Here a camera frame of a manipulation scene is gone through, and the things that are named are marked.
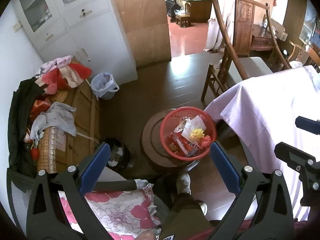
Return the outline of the red ribbon pompom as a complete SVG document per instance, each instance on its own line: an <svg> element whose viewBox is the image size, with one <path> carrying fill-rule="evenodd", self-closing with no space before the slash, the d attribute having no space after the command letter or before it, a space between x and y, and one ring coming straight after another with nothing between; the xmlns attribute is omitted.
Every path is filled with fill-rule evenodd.
<svg viewBox="0 0 320 240"><path fill-rule="evenodd" d="M211 145L211 143L212 139L209 135L207 135L205 137L200 138L198 145L200 148L208 148Z"/></svg>

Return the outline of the yellow ribbon pompom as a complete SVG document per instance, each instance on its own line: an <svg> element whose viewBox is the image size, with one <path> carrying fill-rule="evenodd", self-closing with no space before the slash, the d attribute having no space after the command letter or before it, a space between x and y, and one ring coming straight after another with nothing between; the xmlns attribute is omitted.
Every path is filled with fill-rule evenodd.
<svg viewBox="0 0 320 240"><path fill-rule="evenodd" d="M204 131L201 128L193 129L190 133L191 142L199 142L202 138L204 138Z"/></svg>

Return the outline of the red patterned cellophane wrapper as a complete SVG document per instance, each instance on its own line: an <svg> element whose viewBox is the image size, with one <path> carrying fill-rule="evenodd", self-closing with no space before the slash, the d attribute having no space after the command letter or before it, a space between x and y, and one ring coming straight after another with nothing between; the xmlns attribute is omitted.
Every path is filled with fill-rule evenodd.
<svg viewBox="0 0 320 240"><path fill-rule="evenodd" d="M168 139L170 140L169 149L171 152L185 158L193 157L198 150L195 144L191 143L182 136L185 125L189 121L189 118L181 119L178 126L168 136Z"/></svg>

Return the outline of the floral seat cushion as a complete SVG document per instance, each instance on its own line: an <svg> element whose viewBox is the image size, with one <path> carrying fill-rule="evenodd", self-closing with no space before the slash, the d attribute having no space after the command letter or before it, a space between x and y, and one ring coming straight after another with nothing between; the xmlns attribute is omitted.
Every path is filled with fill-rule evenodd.
<svg viewBox="0 0 320 240"><path fill-rule="evenodd" d="M113 239L135 239L145 231L158 238L161 222L154 204L153 185L145 180L133 191L98 192L85 195L85 201Z"/></svg>

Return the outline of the purple tablecloth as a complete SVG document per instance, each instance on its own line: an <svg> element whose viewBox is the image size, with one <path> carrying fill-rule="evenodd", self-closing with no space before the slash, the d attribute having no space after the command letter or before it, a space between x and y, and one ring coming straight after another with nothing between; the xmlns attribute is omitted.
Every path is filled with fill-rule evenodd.
<svg viewBox="0 0 320 240"><path fill-rule="evenodd" d="M224 120L247 146L263 173L283 172L294 218L307 220L301 206L302 182L295 168L276 158L275 145L285 142L319 160L319 135L295 125L298 116L319 120L319 73L313 66L284 70L241 81L205 109L213 120Z"/></svg>

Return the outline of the bin with plastic bag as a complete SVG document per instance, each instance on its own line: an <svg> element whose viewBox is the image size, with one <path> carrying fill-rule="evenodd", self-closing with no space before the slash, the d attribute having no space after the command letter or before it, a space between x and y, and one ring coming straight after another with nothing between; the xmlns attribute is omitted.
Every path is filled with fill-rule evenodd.
<svg viewBox="0 0 320 240"><path fill-rule="evenodd" d="M93 77L91 89L97 99L110 100L119 90L112 74L104 72Z"/></svg>

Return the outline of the white cabinet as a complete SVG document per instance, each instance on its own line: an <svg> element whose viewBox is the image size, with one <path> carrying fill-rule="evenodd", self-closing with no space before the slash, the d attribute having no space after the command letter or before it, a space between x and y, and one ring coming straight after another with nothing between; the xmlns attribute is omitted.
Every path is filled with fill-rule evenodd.
<svg viewBox="0 0 320 240"><path fill-rule="evenodd" d="M12 0L23 29L46 62L71 55L92 75L121 85L137 79L115 0Z"/></svg>

